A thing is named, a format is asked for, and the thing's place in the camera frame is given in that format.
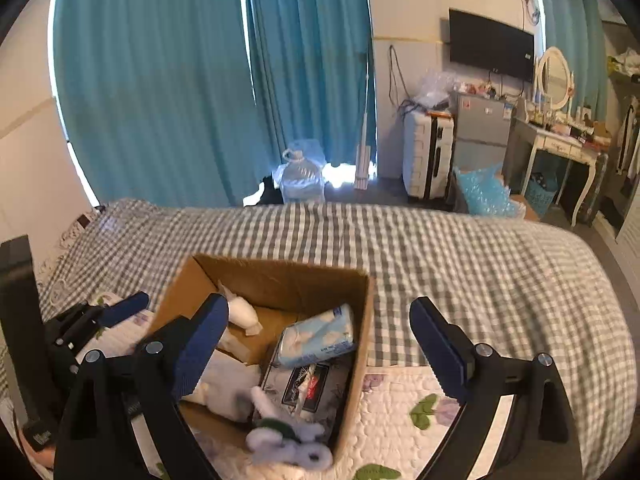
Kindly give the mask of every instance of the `plastic water bottle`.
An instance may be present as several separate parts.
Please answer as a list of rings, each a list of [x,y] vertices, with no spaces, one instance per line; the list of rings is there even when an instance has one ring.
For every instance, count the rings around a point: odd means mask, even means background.
[[[285,150],[282,157],[288,162],[280,181],[284,202],[324,202],[322,169],[299,150]]]

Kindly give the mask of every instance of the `stuffed toy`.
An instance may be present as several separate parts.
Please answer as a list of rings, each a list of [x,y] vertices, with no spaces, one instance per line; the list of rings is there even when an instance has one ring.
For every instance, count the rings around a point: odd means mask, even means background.
[[[331,466],[331,451],[316,442],[324,433],[321,424],[299,420],[278,409],[259,386],[251,388],[251,400],[262,417],[246,436],[255,464],[284,462],[312,471]]]

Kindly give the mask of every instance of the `table leg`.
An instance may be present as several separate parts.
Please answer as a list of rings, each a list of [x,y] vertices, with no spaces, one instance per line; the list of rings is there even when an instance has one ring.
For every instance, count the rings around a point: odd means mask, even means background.
[[[566,171],[564,172],[564,179],[562,179],[562,186],[560,186],[560,191],[558,192],[558,198],[556,198],[556,205],[560,203],[560,197],[562,193],[564,193],[564,186],[566,186],[567,178],[569,177],[569,172],[571,171],[571,167],[574,162],[569,159],[569,163],[566,165]]]
[[[524,174],[524,181],[522,183],[522,191],[520,194],[524,196],[527,192],[527,186],[529,185],[529,179],[531,178],[531,170],[533,170],[533,163],[536,160],[536,153],[538,152],[538,142],[534,142],[531,147],[531,155],[529,155],[529,165],[527,166],[527,173]]]
[[[591,184],[593,184],[593,180],[595,179],[595,177],[596,177],[596,162],[594,160],[589,165],[589,176],[587,177],[587,183],[584,185],[584,189],[582,190],[580,198],[578,199],[578,202],[575,204],[574,217],[571,220],[571,227],[575,227],[575,222],[576,222],[576,219],[578,218],[578,209],[580,209],[580,206],[582,205],[584,198],[587,196],[587,193],[591,189]]]

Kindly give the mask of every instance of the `gingham bedding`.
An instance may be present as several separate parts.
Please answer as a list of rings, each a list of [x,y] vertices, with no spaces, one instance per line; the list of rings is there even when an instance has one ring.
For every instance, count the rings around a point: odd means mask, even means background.
[[[371,366],[426,364],[408,324],[418,296],[502,355],[549,352],[574,412],[587,479],[604,471],[628,436],[637,387],[631,338],[600,264],[569,232],[416,208],[173,209],[120,200],[41,284],[44,317],[100,290],[144,290],[153,310],[193,253],[366,270],[375,282]]]

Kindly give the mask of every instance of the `screw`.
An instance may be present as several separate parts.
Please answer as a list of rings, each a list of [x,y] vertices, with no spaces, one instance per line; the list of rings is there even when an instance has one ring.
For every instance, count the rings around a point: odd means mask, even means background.
[[[543,366],[551,366],[554,363],[554,360],[551,358],[549,354],[539,354],[538,362]]]
[[[100,351],[99,350],[91,350],[84,356],[84,360],[88,363],[95,363],[98,359],[100,359]]]
[[[476,353],[482,357],[489,357],[492,353],[494,353],[494,349],[491,348],[487,343],[479,343],[476,345]]]
[[[162,343],[159,341],[152,341],[145,347],[148,354],[159,354],[162,351]]]

